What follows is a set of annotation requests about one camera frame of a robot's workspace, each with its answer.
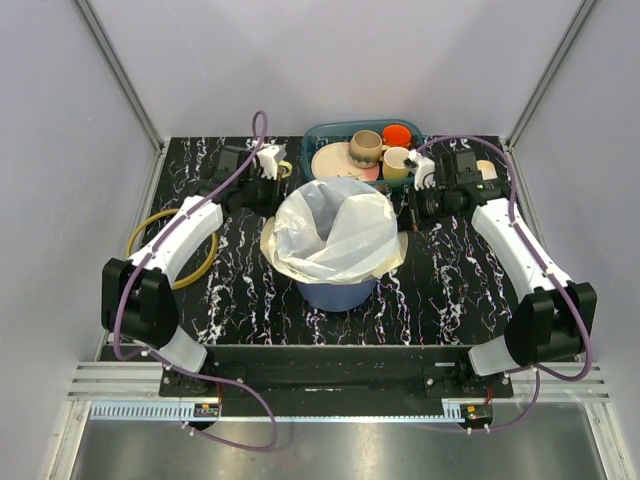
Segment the roll of cream trash bags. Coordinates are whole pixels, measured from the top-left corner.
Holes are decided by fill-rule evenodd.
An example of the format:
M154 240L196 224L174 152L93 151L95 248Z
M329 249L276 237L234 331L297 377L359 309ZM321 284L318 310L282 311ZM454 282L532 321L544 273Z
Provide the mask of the roll of cream trash bags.
M477 160L476 167L480 171L484 181L496 180L498 178L496 167L493 162L489 160Z

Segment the cream translucent trash bag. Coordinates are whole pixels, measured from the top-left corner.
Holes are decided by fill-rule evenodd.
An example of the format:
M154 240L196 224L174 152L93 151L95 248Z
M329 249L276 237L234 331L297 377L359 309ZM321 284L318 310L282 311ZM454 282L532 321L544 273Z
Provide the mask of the cream translucent trash bag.
M351 285L403 264L408 237L389 199L349 178L297 188L265 224L260 247L279 273L308 284Z

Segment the blue trash bin yellow rim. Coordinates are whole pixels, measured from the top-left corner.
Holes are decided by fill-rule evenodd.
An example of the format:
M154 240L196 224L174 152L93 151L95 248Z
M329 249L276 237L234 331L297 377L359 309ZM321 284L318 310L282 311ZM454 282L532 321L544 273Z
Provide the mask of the blue trash bin yellow rim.
M377 278L360 264L377 249L368 237L378 223L380 194L349 178L314 180L297 189L294 210L304 217L292 236L293 258L305 265L297 286L314 308L344 312L371 295Z

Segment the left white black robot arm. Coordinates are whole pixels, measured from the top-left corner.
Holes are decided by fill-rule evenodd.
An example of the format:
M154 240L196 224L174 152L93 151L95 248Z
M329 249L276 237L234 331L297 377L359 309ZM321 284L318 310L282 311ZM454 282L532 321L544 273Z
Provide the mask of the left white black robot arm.
M278 144L247 150L225 146L208 177L196 184L159 233L127 259L110 259L102 271L101 324L181 371L181 384L196 396L215 386L206 348L181 327L173 287L198 247L233 213L251 209L268 216L283 199Z

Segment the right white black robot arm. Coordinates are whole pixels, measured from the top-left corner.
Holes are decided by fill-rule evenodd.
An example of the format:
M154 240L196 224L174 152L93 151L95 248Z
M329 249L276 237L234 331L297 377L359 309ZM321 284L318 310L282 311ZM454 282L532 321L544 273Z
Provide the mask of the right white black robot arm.
M445 216L467 218L506 272L518 305L504 333L472 347L456 365L454 384L476 396L490 380L582 354L578 381L590 369L590 333L597 294L571 279L544 251L524 222L507 185L471 150L436 162L413 150L404 161L413 174L406 194L413 228Z

